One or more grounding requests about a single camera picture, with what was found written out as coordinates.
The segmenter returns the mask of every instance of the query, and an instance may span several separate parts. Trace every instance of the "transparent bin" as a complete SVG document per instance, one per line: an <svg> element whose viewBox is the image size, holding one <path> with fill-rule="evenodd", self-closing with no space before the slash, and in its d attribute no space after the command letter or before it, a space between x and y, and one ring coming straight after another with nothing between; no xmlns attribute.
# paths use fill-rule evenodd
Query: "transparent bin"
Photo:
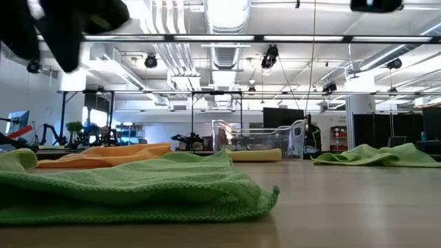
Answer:
<svg viewBox="0 0 441 248"><path fill-rule="evenodd" d="M280 149L282 158L303 159L305 121L275 129L236 128L223 120L212 121L213 150L258 151Z"/></svg>

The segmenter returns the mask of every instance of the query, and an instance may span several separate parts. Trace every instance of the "wooden table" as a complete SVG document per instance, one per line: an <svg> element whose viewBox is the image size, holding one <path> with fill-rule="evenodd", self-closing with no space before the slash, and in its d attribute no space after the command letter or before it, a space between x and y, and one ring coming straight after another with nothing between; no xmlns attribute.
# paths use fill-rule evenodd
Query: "wooden table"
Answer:
<svg viewBox="0 0 441 248"><path fill-rule="evenodd" d="M227 224L0 228L0 247L441 247L441 169L237 164L279 185L270 215ZM33 173L51 172L37 169Z"/></svg>

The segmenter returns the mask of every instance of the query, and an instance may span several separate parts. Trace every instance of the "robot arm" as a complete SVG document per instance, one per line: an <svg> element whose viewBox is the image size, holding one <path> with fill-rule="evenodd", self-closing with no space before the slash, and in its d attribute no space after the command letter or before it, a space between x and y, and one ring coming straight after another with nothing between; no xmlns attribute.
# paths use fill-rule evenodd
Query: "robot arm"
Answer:
<svg viewBox="0 0 441 248"><path fill-rule="evenodd" d="M44 145L46 143L46 132L47 132L48 128L52 131L52 134L54 135L55 140L56 140L53 143L53 145L55 145L56 143L59 143L60 145L65 145L68 143L68 140L66 137L58 136L57 132L55 132L54 126L44 123L43 124L43 138L41 139L40 145Z"/></svg>

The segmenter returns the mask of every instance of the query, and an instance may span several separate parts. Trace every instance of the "green microfiber cloth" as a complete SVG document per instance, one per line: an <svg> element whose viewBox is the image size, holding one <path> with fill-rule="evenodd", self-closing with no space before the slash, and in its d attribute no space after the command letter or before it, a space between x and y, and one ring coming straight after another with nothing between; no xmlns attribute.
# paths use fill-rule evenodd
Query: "green microfiber cloth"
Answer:
<svg viewBox="0 0 441 248"><path fill-rule="evenodd" d="M429 155L416 149L412 143L376 149L359 145L342 154L323 154L314 160L314 165L371 165L394 167L441 167Z"/></svg>
<svg viewBox="0 0 441 248"><path fill-rule="evenodd" d="M227 222L266 214L279 194L234 169L225 151L28 174L24 168L36 165L34 157L29 150L0 155L0 225Z"/></svg>

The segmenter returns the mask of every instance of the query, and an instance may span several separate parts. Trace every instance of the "orange cloth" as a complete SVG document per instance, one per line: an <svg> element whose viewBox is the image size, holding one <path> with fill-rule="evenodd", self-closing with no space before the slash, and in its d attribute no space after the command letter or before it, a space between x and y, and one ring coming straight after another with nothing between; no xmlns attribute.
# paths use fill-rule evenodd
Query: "orange cloth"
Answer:
<svg viewBox="0 0 441 248"><path fill-rule="evenodd" d="M39 161L38 168L100 168L128 162L159 158L172 152L170 143L91 147L80 154L68 154L58 160Z"/></svg>

